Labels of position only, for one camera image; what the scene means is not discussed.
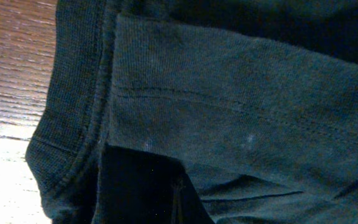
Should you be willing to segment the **black t-shirt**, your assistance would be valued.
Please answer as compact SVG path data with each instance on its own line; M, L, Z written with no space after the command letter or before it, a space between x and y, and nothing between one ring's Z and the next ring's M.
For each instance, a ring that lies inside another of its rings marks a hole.
M178 161L214 223L358 223L358 1L59 0L25 159L94 223L101 151Z

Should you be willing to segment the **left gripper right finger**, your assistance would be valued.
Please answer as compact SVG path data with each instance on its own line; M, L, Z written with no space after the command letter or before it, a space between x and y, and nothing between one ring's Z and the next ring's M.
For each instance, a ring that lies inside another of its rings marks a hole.
M175 178L175 224L214 224L186 174Z

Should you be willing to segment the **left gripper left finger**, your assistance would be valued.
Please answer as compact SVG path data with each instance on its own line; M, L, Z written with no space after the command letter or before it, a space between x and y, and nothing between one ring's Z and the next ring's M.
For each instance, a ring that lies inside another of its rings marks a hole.
M184 173L169 157L107 145L99 160L94 223L183 223Z

